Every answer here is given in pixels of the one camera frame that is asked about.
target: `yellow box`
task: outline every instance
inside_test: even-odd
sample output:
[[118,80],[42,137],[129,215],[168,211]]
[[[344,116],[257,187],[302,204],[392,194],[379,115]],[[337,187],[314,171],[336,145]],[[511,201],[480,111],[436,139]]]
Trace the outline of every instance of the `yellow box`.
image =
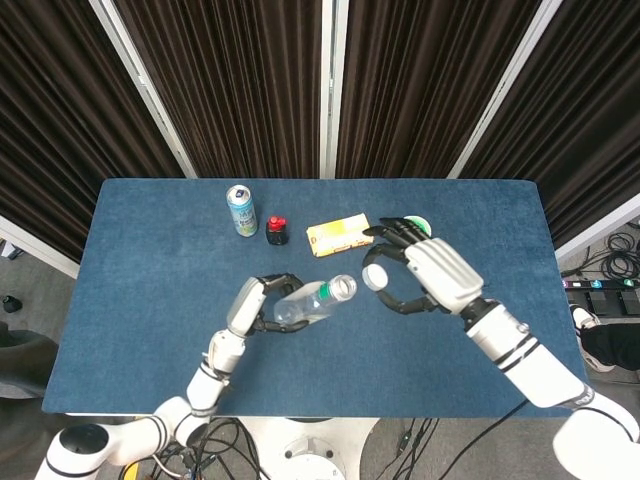
[[364,213],[307,228],[311,251],[316,257],[325,257],[350,248],[370,245],[373,237],[362,233],[369,228]]

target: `robotic hand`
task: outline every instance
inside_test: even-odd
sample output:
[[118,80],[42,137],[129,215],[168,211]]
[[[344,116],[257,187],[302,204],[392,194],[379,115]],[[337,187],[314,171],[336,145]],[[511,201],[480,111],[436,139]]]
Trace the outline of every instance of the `robotic hand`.
[[197,443],[214,415],[218,400],[240,357],[245,339],[254,331],[292,333],[308,325],[266,321],[262,305],[267,295],[283,296],[302,282],[291,274],[249,278],[227,315],[227,328],[211,339],[207,353],[187,387],[187,400],[173,397],[153,415],[125,425],[80,425],[67,428],[51,442],[37,480],[94,479],[104,462],[127,465],[158,453],[175,438],[185,447]]
[[440,308],[460,315],[467,336],[531,403],[573,410],[553,440],[556,457],[569,473],[581,480],[636,478],[639,429],[629,412],[576,378],[500,302],[482,298],[482,278],[445,241],[429,238],[403,218],[380,221],[382,226],[364,233],[389,243],[374,246],[363,266],[379,255],[401,261],[425,292],[423,298],[400,302],[381,288],[380,300],[403,314]]

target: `beverage can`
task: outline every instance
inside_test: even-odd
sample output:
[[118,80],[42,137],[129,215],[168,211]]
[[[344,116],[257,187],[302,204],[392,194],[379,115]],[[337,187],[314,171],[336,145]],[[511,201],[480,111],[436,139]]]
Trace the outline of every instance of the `beverage can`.
[[251,191],[244,185],[234,185],[227,190],[227,205],[231,210],[231,218],[238,232],[243,237],[250,237],[258,231],[258,219],[253,208]]

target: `bottle label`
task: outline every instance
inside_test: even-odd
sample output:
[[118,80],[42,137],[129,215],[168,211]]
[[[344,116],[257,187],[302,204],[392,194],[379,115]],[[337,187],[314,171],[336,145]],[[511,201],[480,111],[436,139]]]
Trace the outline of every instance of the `bottle label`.
[[329,284],[323,283],[320,289],[318,290],[318,298],[320,300],[325,300],[331,297],[331,292],[329,292]]

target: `shoe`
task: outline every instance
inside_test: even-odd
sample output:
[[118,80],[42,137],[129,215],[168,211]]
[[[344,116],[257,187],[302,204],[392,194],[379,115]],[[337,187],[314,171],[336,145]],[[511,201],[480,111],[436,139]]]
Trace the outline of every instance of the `shoe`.
[[569,309],[571,310],[573,324],[576,329],[576,336],[578,337],[578,345],[580,346],[580,353],[582,354],[584,361],[596,372],[607,373],[613,370],[615,368],[614,365],[605,365],[602,363],[596,357],[586,352],[584,348],[582,348],[582,343],[580,342],[580,332],[582,330],[593,328],[596,325],[601,325],[602,322],[600,322],[600,319],[593,313],[582,308],[580,305],[571,304],[569,305]]

